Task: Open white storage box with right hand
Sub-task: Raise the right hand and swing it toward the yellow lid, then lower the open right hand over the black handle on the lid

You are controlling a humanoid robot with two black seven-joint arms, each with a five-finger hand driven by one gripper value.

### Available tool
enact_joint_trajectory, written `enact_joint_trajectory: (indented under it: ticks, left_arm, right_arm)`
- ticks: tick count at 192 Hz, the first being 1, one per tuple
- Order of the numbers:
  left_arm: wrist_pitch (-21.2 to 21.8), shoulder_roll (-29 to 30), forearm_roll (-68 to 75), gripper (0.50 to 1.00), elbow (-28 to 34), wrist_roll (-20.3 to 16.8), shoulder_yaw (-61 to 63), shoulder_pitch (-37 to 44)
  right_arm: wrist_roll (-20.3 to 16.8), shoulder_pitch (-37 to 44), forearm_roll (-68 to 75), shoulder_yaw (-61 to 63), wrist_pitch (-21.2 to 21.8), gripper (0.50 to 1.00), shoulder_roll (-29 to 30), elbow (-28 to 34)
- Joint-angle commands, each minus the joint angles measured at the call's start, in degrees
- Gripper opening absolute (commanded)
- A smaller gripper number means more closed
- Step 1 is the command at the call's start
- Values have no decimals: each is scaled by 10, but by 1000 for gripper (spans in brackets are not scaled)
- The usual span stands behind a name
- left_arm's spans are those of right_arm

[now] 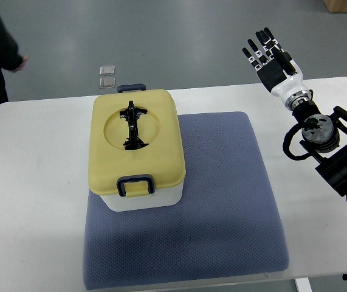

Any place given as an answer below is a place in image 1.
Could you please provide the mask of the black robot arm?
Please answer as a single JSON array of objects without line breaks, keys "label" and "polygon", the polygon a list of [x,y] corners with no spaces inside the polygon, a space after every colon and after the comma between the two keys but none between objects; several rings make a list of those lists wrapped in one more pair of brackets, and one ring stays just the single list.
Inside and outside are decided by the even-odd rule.
[{"label": "black robot arm", "polygon": [[318,174],[347,202],[347,111],[336,106],[324,115],[312,94],[302,91],[287,99],[297,124],[286,133],[283,151],[294,161],[313,157]]}]

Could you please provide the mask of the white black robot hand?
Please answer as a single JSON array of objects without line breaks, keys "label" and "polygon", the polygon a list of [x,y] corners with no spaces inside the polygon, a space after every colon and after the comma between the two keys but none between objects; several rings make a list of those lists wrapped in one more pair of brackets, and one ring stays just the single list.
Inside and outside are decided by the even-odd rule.
[{"label": "white black robot hand", "polygon": [[303,84],[301,69],[270,29],[265,27],[255,35],[261,47],[249,39],[250,48],[244,47],[242,52],[264,87],[273,96],[279,97],[287,108],[292,108],[292,102],[301,96],[310,99],[312,94]]}]

